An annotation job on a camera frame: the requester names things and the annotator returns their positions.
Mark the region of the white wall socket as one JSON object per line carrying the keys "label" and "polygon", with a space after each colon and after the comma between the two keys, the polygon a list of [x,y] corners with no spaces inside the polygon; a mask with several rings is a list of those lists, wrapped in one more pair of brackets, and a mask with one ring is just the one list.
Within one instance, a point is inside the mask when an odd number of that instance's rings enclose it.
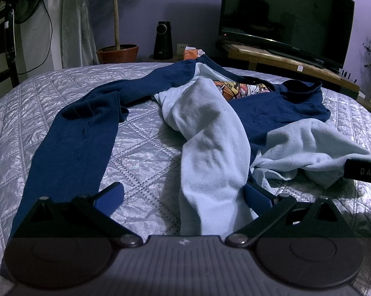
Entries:
{"label": "white wall socket", "polygon": [[187,46],[188,45],[186,43],[178,43],[176,47],[177,55],[183,55],[183,52]]}

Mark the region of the grey curtain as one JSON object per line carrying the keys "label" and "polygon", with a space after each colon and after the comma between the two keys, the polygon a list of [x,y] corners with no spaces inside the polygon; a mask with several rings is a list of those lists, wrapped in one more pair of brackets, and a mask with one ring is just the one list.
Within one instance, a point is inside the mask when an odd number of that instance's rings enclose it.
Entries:
{"label": "grey curtain", "polygon": [[61,0],[60,41],[64,68],[98,63],[88,0]]}

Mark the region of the orange tissue box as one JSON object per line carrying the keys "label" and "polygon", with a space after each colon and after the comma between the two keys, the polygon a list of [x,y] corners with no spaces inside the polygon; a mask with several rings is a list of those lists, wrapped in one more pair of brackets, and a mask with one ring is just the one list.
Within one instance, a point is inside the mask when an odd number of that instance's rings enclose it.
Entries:
{"label": "orange tissue box", "polygon": [[183,51],[183,59],[197,59],[198,57],[201,57],[204,55],[205,52],[202,49],[197,49],[196,47],[189,47],[186,46]]}

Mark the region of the blue raglan graphic shirt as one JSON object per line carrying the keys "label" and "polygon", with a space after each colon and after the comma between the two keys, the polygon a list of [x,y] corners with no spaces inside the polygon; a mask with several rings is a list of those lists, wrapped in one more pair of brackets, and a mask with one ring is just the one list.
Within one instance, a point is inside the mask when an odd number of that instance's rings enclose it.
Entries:
{"label": "blue raglan graphic shirt", "polygon": [[155,99],[185,138],[179,194],[184,235],[220,235],[251,221],[255,185],[290,180],[298,170],[324,188],[348,159],[371,154],[328,125],[321,84],[270,84],[235,75],[203,55],[158,68],[140,79],[94,88],[56,115],[33,156],[17,229],[35,201],[68,202],[96,194],[129,108]]}

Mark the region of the large black television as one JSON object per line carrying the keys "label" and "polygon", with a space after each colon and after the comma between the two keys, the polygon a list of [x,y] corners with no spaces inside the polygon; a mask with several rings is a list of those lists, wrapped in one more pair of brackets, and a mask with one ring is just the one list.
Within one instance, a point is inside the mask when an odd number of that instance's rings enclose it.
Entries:
{"label": "large black television", "polygon": [[219,34],[338,71],[349,47],[353,0],[221,0]]}

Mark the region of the black speaker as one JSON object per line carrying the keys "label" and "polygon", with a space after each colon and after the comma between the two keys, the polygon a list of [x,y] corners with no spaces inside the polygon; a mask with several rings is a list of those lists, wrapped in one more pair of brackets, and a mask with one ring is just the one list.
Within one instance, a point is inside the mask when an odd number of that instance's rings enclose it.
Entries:
{"label": "black speaker", "polygon": [[171,34],[171,23],[160,21],[156,27],[156,38],[153,59],[167,60],[173,57],[173,43]]}

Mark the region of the potted tree in red pot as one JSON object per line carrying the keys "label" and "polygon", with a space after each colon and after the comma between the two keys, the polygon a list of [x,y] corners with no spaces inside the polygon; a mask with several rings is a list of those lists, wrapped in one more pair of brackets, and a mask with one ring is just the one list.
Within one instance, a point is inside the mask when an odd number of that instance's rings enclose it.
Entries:
{"label": "potted tree in red pot", "polygon": [[138,46],[135,44],[120,43],[118,0],[112,0],[112,5],[114,15],[115,44],[97,50],[96,55],[101,64],[134,62],[137,59]]}

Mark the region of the wooden TV stand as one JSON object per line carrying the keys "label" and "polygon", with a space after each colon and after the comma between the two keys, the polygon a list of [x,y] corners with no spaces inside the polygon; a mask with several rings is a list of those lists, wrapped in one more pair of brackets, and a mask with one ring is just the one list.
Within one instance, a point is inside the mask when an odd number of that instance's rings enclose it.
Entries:
{"label": "wooden TV stand", "polygon": [[327,69],[274,55],[255,47],[226,43],[225,50],[228,53],[228,59],[244,62],[240,66],[247,66],[250,71],[290,77],[302,81],[314,82],[318,80],[323,82],[324,88],[346,94],[353,99],[356,99],[359,95],[359,86],[357,84]]}

